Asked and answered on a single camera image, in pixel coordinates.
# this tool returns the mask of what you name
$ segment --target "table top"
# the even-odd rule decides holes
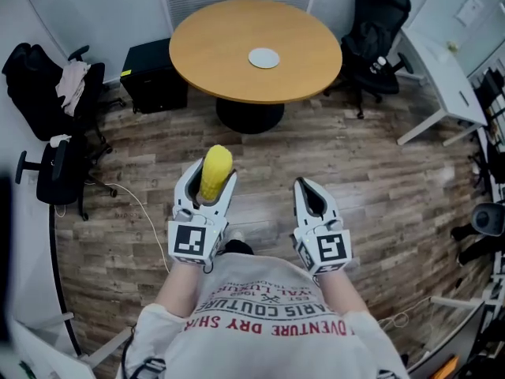
[[[456,118],[487,125],[472,85],[454,55],[411,28],[403,28],[402,34],[422,62],[442,108]]]
[[[258,47],[280,63],[249,62]],[[229,0],[205,7],[177,27],[170,41],[175,69],[194,87],[243,103],[288,103],[324,90],[342,67],[339,42],[310,14],[272,0]]]

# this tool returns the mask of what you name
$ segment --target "white round plate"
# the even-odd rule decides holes
[[[249,61],[261,69],[271,69],[276,67],[280,62],[280,57],[277,52],[267,47],[258,47],[249,52]]]

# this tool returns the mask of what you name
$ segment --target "wooden floor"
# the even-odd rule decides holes
[[[192,89],[189,107],[181,111],[133,114],[130,102],[100,120],[114,152],[95,176],[132,190],[166,247],[176,181],[212,145],[223,144],[238,169],[228,220],[241,227],[258,254],[300,264],[288,235],[295,228],[292,185],[305,176],[335,196],[359,261],[350,277],[377,319],[429,295],[480,295],[489,260],[458,267],[458,247],[449,236],[487,199],[473,190],[466,158],[477,143],[465,139],[444,148],[442,140],[461,129],[447,121],[398,146],[398,137],[437,109],[431,90],[412,81],[403,81],[402,93],[382,104],[365,95],[365,120],[356,119],[352,101],[336,92],[286,105],[282,121],[256,136],[227,129],[215,114],[215,100]],[[74,207],[56,220],[58,263],[77,338],[85,352],[93,352],[136,322],[166,272],[152,229],[130,195],[119,190],[111,198],[88,186],[84,204],[88,222]],[[411,317],[406,328],[390,325],[387,332],[415,362],[423,346],[433,346],[462,315],[447,308],[432,313],[425,302]],[[118,355],[100,365],[97,376],[113,377]]]

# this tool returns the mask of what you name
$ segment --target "black box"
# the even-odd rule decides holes
[[[120,80],[133,99],[133,112],[150,114],[187,106],[188,83],[172,65],[169,43],[170,38],[130,47]]]

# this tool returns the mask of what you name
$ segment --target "white t-shirt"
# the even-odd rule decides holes
[[[159,375],[166,379],[408,378],[369,313],[331,311],[311,276],[287,261],[227,253],[200,281],[190,318],[156,304],[142,310],[126,353],[128,375],[156,357],[166,363]]]

